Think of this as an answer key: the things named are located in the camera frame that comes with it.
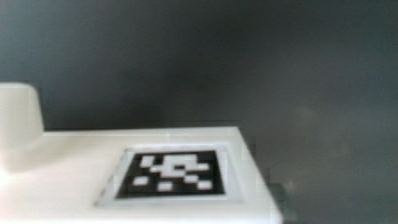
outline dark gray wall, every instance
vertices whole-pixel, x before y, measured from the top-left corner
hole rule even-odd
[[[398,223],[397,62],[395,0],[0,0],[49,130],[240,126],[313,224]]]

